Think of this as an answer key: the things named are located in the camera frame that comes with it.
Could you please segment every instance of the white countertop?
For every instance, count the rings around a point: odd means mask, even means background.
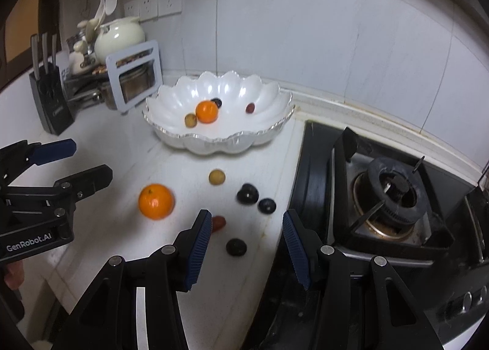
[[[105,106],[81,112],[62,136],[77,143],[75,156],[49,164],[49,171],[36,167],[29,177],[26,173],[19,178],[30,181],[31,186],[50,186],[60,177],[99,164],[113,169],[114,179],[107,189],[77,204],[75,240],[36,256],[61,304],[71,312],[111,256],[121,255],[128,261],[147,257],[173,243],[180,231],[191,227],[199,210],[208,209],[224,216],[227,225],[212,235],[197,284],[188,293],[178,293],[182,322],[192,350],[239,348],[275,256],[303,132],[304,122],[291,119],[267,145],[240,155],[201,157],[163,145],[138,109],[126,116]],[[42,141],[50,140],[46,135]],[[208,181],[214,168],[226,173],[220,186]],[[36,179],[43,183],[33,183]],[[260,213],[257,205],[243,206],[235,200],[246,182],[257,187],[260,198],[275,200],[277,209],[272,215]],[[164,184],[175,194],[175,209],[160,221],[149,220],[138,210],[139,193],[150,183]],[[248,245],[243,257],[226,252],[227,241],[234,237]],[[143,299],[144,291],[139,290],[140,349],[147,348]]]

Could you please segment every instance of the scalloped bowl rim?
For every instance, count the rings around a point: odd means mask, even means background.
[[[204,75],[205,73],[209,73],[211,74],[212,76],[214,76],[215,78],[219,78],[219,77],[223,77],[225,75],[227,75],[228,73],[233,73],[235,74],[236,76],[238,76],[240,79],[244,80],[245,78],[241,77],[238,73],[236,73],[234,70],[230,70],[228,72],[226,72],[225,74],[223,74],[222,76],[216,76],[214,73],[212,72],[209,72],[209,71],[205,71],[203,72],[199,77],[197,78],[191,78],[189,76],[181,76],[178,81],[180,81],[181,78],[186,78],[190,81],[197,81],[201,78],[202,75]],[[258,76],[258,78],[260,79],[260,82],[262,83],[263,85],[263,80],[260,76]],[[279,121],[277,121],[275,124],[272,124],[270,127],[268,127],[267,129],[263,129],[263,130],[260,130],[260,131],[239,131],[237,133],[234,133],[233,135],[229,135],[227,136],[226,138],[208,138],[207,136],[205,135],[201,135],[201,134],[198,134],[198,133],[185,133],[185,134],[178,134],[178,133],[172,133],[168,130],[166,130],[165,128],[163,128],[162,126],[159,126],[158,124],[154,123],[145,113],[145,111],[149,112],[150,111],[150,108],[148,106],[148,103],[147,103],[147,100],[148,99],[156,99],[159,95],[160,95],[160,89],[163,88],[163,87],[166,87],[166,88],[173,88],[174,86],[167,86],[165,84],[163,84],[162,86],[160,86],[160,88],[158,88],[158,92],[156,93],[156,95],[152,95],[150,97],[147,97],[146,100],[144,101],[144,104],[145,104],[145,109],[143,109],[142,111],[142,114],[143,114],[143,117],[144,117],[144,120],[149,124],[151,125],[153,128],[157,129],[158,131],[160,131],[161,133],[171,137],[171,138],[174,138],[174,139],[185,139],[185,138],[194,138],[194,139],[199,139],[199,140],[202,140],[202,141],[205,141],[205,142],[209,142],[209,143],[224,143],[224,142],[227,142],[229,141],[230,139],[232,138],[236,138],[236,137],[239,137],[239,136],[243,136],[243,135],[255,135],[255,136],[259,136],[259,135],[263,135],[265,133],[268,133],[272,130],[275,129],[275,127],[277,126],[280,126],[282,125],[283,123],[287,122],[291,117],[292,117],[292,114],[294,113],[295,111],[295,104],[292,104],[292,106],[290,105],[292,103],[292,92],[291,91],[288,91],[288,93],[290,94],[290,97],[289,97],[289,101],[287,102],[287,106],[290,108],[289,112],[282,118],[280,119]],[[279,92],[280,90],[282,90],[283,88],[280,87],[280,84],[278,84],[278,89],[279,89]]]

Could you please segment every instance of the stove knob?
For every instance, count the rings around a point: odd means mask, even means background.
[[[472,305],[472,295],[467,292],[460,298],[455,299],[447,308],[447,320],[451,320],[457,316],[467,313]]]
[[[474,296],[472,296],[472,301],[474,306],[478,306],[486,301],[487,298],[487,288],[486,286],[483,286],[481,289],[479,289],[477,292],[474,293]]]

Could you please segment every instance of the dark plum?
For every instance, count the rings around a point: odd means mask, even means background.
[[[258,190],[255,186],[249,183],[245,183],[241,186],[241,189],[236,194],[236,199],[240,204],[244,205],[252,205],[258,202],[258,198],[260,195],[258,194]]]
[[[258,203],[258,210],[266,215],[274,213],[276,209],[277,204],[272,199],[263,199]]]
[[[211,99],[211,102],[214,102],[216,105],[217,105],[217,108],[220,109],[221,106],[222,106],[222,100],[219,99],[219,98],[214,98],[214,99]]]
[[[243,256],[247,249],[242,239],[230,239],[226,244],[226,251],[231,256]]]

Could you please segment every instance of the orange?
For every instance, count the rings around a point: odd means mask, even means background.
[[[157,221],[172,213],[175,198],[168,187],[153,183],[141,190],[138,206],[144,216]]]
[[[203,100],[195,108],[195,115],[201,123],[210,124],[217,120],[219,109],[211,100]]]

